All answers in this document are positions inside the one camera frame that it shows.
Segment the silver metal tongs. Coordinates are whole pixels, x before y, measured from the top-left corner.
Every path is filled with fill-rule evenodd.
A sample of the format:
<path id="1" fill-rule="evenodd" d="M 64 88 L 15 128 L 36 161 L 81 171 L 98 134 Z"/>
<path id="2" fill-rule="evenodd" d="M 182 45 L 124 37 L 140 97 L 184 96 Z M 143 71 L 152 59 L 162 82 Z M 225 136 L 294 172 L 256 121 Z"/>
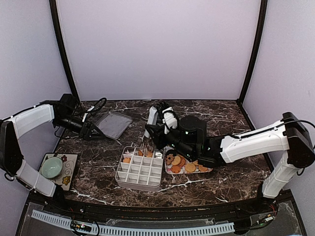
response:
<path id="1" fill-rule="evenodd" d="M 158 118 L 158 111 L 154 106 L 152 106 L 149 110 L 149 117 L 148 117 L 147 124 L 145 125 L 145 133 L 144 133 L 143 142 L 140 146 L 140 150 L 143 152 L 144 156 L 148 151 L 153 152 L 153 141 L 152 141 L 152 136 L 150 134 L 150 131 L 151 131 L 150 128 L 151 128 L 151 125 L 156 125 L 157 118 Z"/>

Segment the silver divided cookie tin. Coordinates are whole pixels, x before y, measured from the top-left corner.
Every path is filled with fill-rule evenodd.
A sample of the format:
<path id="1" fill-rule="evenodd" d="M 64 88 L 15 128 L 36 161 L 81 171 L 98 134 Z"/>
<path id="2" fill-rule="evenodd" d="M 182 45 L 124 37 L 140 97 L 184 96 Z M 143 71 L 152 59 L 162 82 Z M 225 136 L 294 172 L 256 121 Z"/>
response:
<path id="1" fill-rule="evenodd" d="M 157 192 L 160 189 L 164 152 L 154 149 L 153 157 L 139 156 L 138 147 L 125 147 L 115 173 L 115 181 L 119 187 Z M 124 163 L 124 158 L 131 158 Z"/>

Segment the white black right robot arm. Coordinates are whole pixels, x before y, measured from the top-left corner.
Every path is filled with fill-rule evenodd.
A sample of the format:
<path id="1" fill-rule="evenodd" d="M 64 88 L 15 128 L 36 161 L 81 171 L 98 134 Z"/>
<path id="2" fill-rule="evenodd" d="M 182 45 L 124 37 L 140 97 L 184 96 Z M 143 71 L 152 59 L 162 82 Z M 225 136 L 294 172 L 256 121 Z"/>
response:
<path id="1" fill-rule="evenodd" d="M 161 125 L 146 124 L 153 143 L 158 149 L 172 147 L 189 161 L 197 161 L 207 168 L 224 166 L 237 160 L 262 153 L 282 151 L 277 166 L 261 185 L 261 194 L 252 201 L 251 209 L 262 213 L 270 199 L 315 161 L 315 147 L 305 120 L 286 112 L 283 118 L 258 130 L 241 135 L 227 134 L 208 137 L 207 123 L 194 116 L 177 119 L 174 112 L 164 111 Z"/>

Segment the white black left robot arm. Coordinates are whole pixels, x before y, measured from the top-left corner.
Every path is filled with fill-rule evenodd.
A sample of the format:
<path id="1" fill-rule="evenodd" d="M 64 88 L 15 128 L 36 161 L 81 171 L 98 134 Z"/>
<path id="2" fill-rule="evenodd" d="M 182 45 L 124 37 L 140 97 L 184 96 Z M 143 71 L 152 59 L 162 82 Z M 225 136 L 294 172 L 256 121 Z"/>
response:
<path id="1" fill-rule="evenodd" d="M 30 191 L 51 198 L 51 208 L 58 214 L 66 214 L 69 211 L 69 202 L 62 198 L 62 187 L 44 177 L 33 164 L 29 164 L 23 150 L 28 154 L 36 153 L 27 144 L 34 149 L 39 148 L 40 144 L 48 147 L 47 141 L 40 141 L 42 135 L 39 133 L 47 129 L 49 124 L 54 128 L 68 130 L 83 140 L 104 139 L 103 132 L 89 118 L 96 115 L 106 102 L 106 98 L 101 98 L 91 108 L 84 109 L 74 95 L 65 93 L 59 100 L 45 100 L 1 119 L 0 168 L 6 180 L 16 180 Z M 35 134 L 38 137 L 32 141 L 31 137 Z"/>

